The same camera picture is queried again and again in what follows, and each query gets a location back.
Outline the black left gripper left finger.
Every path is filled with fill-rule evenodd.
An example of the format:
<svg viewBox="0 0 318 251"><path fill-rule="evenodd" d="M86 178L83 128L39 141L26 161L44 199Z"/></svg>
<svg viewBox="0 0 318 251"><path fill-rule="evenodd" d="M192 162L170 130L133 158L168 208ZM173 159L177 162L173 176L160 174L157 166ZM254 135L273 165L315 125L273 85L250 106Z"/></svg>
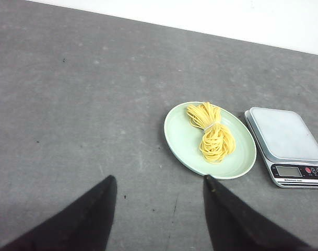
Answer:
<svg viewBox="0 0 318 251"><path fill-rule="evenodd" d="M105 250L116 206L117 182L109 175L58 214L1 250Z"/></svg>

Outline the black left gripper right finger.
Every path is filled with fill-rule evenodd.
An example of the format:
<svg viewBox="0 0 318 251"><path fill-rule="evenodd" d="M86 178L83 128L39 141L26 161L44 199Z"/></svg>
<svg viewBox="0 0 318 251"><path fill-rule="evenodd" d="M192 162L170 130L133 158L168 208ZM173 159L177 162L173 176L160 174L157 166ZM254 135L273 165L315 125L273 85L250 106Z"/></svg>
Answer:
<svg viewBox="0 0 318 251"><path fill-rule="evenodd" d="M203 184L205 218L214 250L311 250L210 175Z"/></svg>

